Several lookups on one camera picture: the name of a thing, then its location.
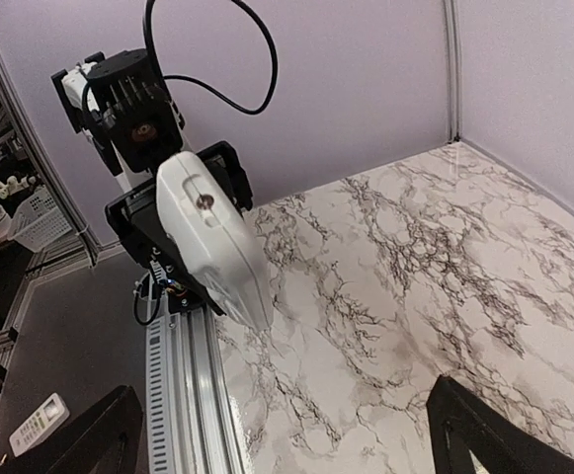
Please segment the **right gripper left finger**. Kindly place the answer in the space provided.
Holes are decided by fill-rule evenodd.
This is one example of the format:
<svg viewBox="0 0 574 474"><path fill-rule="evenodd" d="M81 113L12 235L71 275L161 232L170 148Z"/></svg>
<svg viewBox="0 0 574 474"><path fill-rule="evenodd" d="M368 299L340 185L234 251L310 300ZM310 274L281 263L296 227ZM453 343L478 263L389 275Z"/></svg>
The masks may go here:
<svg viewBox="0 0 574 474"><path fill-rule="evenodd" d="M119 385L0 473L134 473L142 423L135 390Z"/></svg>

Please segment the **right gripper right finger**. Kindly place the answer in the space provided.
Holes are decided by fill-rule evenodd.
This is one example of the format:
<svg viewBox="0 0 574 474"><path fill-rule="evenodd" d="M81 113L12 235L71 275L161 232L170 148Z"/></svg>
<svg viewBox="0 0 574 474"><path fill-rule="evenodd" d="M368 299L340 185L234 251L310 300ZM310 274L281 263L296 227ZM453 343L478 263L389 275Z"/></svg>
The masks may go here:
<svg viewBox="0 0 574 474"><path fill-rule="evenodd" d="M574 473L574 459L526 434L449 376L427 401L435 472Z"/></svg>

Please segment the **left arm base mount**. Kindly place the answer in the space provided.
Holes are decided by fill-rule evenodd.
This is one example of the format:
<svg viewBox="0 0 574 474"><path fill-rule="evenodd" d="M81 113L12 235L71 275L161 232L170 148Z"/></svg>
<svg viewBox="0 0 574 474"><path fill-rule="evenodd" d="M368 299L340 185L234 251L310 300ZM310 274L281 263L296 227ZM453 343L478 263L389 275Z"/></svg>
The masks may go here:
<svg viewBox="0 0 574 474"><path fill-rule="evenodd" d="M132 311L135 321L143 327L161 314L164 296L171 313L186 312L205 306L223 315L206 288L188 272L179 251L168 240L153 242L137 233L123 242L130 256L144 269L145 277L134 291Z"/></svg>

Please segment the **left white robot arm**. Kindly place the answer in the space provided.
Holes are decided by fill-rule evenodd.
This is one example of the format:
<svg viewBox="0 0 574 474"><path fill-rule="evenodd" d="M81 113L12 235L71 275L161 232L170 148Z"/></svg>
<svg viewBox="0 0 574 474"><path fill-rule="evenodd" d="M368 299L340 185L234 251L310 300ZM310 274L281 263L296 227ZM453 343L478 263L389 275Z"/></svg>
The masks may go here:
<svg viewBox="0 0 574 474"><path fill-rule="evenodd" d="M145 49L93 54L51 81L71 126L122 188L106 219L156 297L175 312L205 307L270 328L268 263L243 217L253 194L235 149L192 149Z"/></svg>

